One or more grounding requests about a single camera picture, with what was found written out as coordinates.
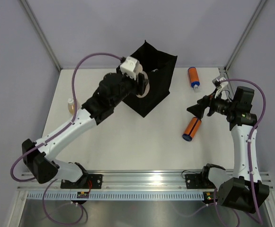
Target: small bottle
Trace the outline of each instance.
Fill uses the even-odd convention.
[[[183,134],[183,139],[190,142],[195,136],[201,123],[202,121],[200,119],[193,117]]]
[[[190,81],[191,87],[194,89],[194,91],[198,90],[200,86],[197,70],[195,67],[190,67],[188,69],[188,77]]]
[[[80,108],[80,104],[77,100],[76,100],[76,106],[77,106],[77,110],[78,110]],[[68,99],[68,110],[71,113],[71,115],[74,115],[75,108],[74,108],[74,99],[73,98]]]

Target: metal frame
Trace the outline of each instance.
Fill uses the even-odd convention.
[[[231,65],[233,64],[237,54],[239,53],[240,51],[240,48],[242,47],[242,45],[244,44],[247,36],[249,35],[251,29],[253,28],[255,22],[256,22],[256,19],[258,18],[258,16],[260,15],[260,13],[262,12],[262,9],[264,8],[264,6],[266,5],[266,3],[268,2],[268,0],[260,0],[250,21],[248,22],[245,30],[243,31],[236,47],[234,48],[234,51],[231,55],[231,57],[229,58],[226,66],[225,66],[225,71],[227,72],[229,70],[229,68],[231,67]]]
[[[193,172],[199,173],[200,170],[190,170]],[[201,197],[195,196],[190,198],[183,198],[182,196],[185,194],[193,195],[193,194],[201,194],[202,192],[213,192],[213,189],[198,189],[198,190],[188,190],[186,189],[185,179],[182,178],[181,173],[182,170],[174,170],[174,171],[89,171],[91,174],[102,174],[103,175],[103,183],[102,189],[100,190],[92,190],[95,196],[92,200],[109,200],[107,198],[100,199],[98,198],[101,194],[113,194],[115,195],[115,199],[113,200],[201,200]],[[232,170],[227,170],[227,174],[232,175]],[[270,180],[270,176],[267,172],[260,173],[262,177],[262,181],[264,184],[270,186],[270,195],[265,201],[267,214],[271,220],[272,226],[275,227],[275,193],[273,189],[272,182]],[[22,178],[30,178],[32,176],[31,173],[23,173]],[[53,183],[51,188],[48,190],[52,196],[60,197],[60,195],[69,195],[76,192],[80,192],[81,190],[67,190],[60,188],[61,181],[56,181]],[[17,192],[17,201],[14,204],[11,218],[8,223],[8,227],[18,227],[20,218],[22,216],[24,205],[27,199],[31,199],[32,196],[29,196],[29,193],[38,193],[39,195],[44,193],[45,188],[48,186],[46,184],[39,184],[36,180],[30,182],[20,183],[18,185]],[[168,198],[158,198],[155,197],[155,193],[164,195],[171,194]],[[139,194],[141,196],[144,195],[152,195],[147,198],[133,198],[127,197],[125,195],[128,194]]]
[[[62,67],[61,67],[60,63],[58,62],[58,59],[56,58],[55,53],[53,52],[51,46],[49,45],[49,42],[48,42],[46,36],[44,35],[44,32],[42,31],[29,3],[27,2],[27,0],[18,0],[18,1],[20,3],[21,7],[23,8],[24,12],[26,13],[29,21],[31,22],[33,29],[37,33],[39,40],[41,41],[45,50],[47,51],[47,54],[48,54],[49,58],[51,59],[53,65],[56,67],[56,69],[59,72],[61,72]]]
[[[25,11],[29,21],[32,24],[32,27],[34,28],[34,30],[36,31],[41,43],[43,44],[44,48],[46,49],[52,63],[55,65],[55,67],[57,68],[57,70],[60,72],[62,69],[62,66],[60,65],[58,59],[56,58],[56,55],[54,53],[54,51],[52,50],[44,32],[42,31],[37,18],[35,16],[35,14],[33,13],[29,3],[27,0],[18,0],[20,5],[22,6],[23,10]],[[267,3],[268,0],[260,0],[252,17],[250,18],[250,21],[248,22],[245,30],[243,31],[238,43],[236,44],[231,57],[229,58],[228,62],[226,63],[224,69],[227,72],[230,68],[230,66],[232,65],[233,61],[235,60],[241,46],[243,45],[243,43],[245,42],[250,30],[253,28],[254,23],[256,21],[256,19],[258,18],[258,16],[260,15],[262,9],[264,8],[265,4]]]

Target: blue cap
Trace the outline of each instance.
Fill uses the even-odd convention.
[[[183,138],[184,138],[184,140],[189,141],[189,142],[192,140],[192,137],[189,136],[188,134],[183,134]]]
[[[194,81],[191,83],[191,87],[194,87],[195,85],[199,86],[200,85],[199,81]]]

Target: black cable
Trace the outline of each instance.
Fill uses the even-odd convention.
[[[193,173],[193,174],[199,174],[199,173],[196,173],[196,172],[193,172],[193,171],[190,171],[190,170],[184,170],[183,172],[181,172],[181,177],[184,178],[183,176],[183,173],[187,171],[187,172],[190,172],[190,173]]]
[[[229,90],[222,90],[222,91],[224,91],[224,92],[228,92],[229,93],[229,95],[228,95],[228,98],[231,100],[231,101],[233,101],[233,99],[231,99],[231,97],[230,97],[230,91]]]

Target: red wire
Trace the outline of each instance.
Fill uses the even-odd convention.
[[[89,191],[88,191],[88,194],[89,194],[92,188],[92,182],[90,180],[88,181],[88,185],[89,185]]]

